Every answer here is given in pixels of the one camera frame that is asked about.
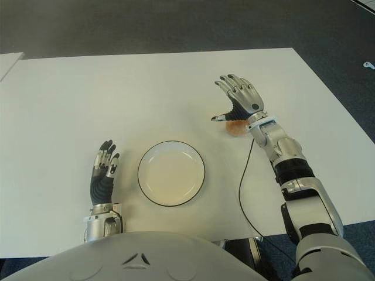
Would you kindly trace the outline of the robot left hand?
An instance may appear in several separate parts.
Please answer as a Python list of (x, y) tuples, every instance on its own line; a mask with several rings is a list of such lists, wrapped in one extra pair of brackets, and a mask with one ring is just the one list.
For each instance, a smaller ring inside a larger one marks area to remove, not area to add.
[(112, 203), (114, 177), (119, 165), (120, 154), (114, 154), (116, 145), (105, 141), (99, 148), (93, 164), (90, 181), (92, 205)]

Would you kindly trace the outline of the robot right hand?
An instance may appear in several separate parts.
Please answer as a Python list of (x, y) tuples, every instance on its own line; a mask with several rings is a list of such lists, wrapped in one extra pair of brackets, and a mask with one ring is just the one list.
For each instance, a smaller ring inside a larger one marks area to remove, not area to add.
[(234, 74), (228, 74), (220, 76), (220, 80), (215, 81), (214, 84), (226, 94), (233, 107), (228, 113), (212, 117), (211, 121), (246, 120), (263, 111), (263, 100), (248, 80)]

